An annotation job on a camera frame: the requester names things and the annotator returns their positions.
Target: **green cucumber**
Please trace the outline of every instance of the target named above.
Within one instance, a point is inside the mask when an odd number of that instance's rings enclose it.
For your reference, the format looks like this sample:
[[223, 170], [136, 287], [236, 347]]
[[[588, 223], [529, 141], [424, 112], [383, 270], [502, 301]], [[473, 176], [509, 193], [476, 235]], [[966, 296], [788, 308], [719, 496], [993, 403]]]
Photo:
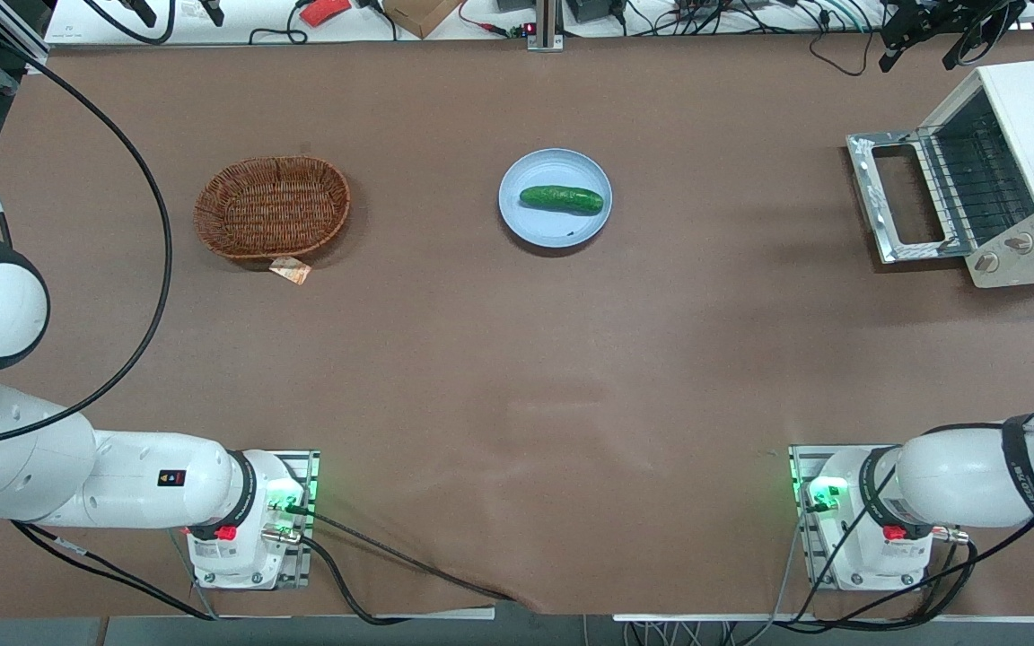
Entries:
[[604, 198], [587, 188], [529, 187], [520, 192], [520, 201], [530, 208], [568, 210], [596, 215], [604, 208]]

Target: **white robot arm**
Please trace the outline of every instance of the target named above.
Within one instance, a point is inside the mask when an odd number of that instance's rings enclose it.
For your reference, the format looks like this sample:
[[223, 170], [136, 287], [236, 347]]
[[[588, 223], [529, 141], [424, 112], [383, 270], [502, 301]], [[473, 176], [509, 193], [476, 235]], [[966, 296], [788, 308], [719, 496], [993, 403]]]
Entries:
[[[37, 346], [49, 320], [40, 275], [0, 242], [0, 368]], [[0, 384], [0, 433], [60, 405]], [[82, 413], [0, 438], [0, 519], [62, 527], [184, 527], [215, 588], [273, 588], [303, 487], [275, 455], [179, 433], [95, 430]]]
[[805, 500], [826, 549], [842, 545], [829, 567], [838, 588], [906, 588], [922, 578], [933, 534], [950, 539], [945, 525], [1034, 519], [1034, 414], [838, 451]]

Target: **wicker basket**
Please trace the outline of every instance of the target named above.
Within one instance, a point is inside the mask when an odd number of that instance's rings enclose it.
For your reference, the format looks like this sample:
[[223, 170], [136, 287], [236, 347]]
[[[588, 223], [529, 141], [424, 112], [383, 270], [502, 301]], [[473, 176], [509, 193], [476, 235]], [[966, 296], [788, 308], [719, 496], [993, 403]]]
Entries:
[[222, 168], [193, 205], [193, 228], [231, 260], [302, 255], [336, 236], [349, 185], [313, 158], [253, 158]]

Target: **white toaster oven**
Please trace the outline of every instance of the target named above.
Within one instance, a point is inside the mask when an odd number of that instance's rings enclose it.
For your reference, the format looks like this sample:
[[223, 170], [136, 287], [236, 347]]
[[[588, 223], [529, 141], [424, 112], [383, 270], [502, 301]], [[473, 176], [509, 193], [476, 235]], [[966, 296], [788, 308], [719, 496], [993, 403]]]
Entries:
[[[877, 165], [911, 146], [943, 238], [903, 242]], [[1034, 61], [971, 73], [915, 130], [851, 134], [861, 206], [885, 263], [963, 256], [977, 287], [1034, 282]]]

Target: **brown tabletop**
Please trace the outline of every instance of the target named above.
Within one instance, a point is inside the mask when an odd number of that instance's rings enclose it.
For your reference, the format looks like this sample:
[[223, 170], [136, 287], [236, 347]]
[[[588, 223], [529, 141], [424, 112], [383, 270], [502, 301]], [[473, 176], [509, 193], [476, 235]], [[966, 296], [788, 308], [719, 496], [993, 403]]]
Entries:
[[[976, 289], [954, 263], [883, 273], [850, 184], [845, 135], [919, 123], [965, 73], [941, 68], [951, 41], [888, 74], [874, 50], [862, 79], [809, 57], [808, 37], [55, 53], [146, 155], [176, 236], [160, 333], [87, 413], [320, 449], [321, 510], [541, 612], [766, 613], [795, 518], [789, 444], [1034, 410], [1034, 286]], [[821, 42], [852, 66], [861, 48]], [[990, 61], [1024, 58], [1034, 33]], [[591, 156], [615, 187], [608, 226], [561, 257], [514, 244], [496, 209], [509, 164], [549, 146]], [[197, 242], [190, 208], [219, 168], [298, 153], [337, 164], [354, 193], [303, 286]], [[41, 78], [5, 124], [0, 193], [54, 302], [41, 346], [0, 381], [69, 404], [147, 324], [151, 194]], [[64, 534], [187, 595], [164, 532]], [[485, 602], [329, 544], [373, 612]], [[786, 609], [805, 589], [796, 563]], [[343, 610], [318, 564], [305, 591], [214, 604]], [[168, 611], [0, 520], [0, 617]], [[1034, 615], [1034, 534], [982, 564], [952, 612]]]

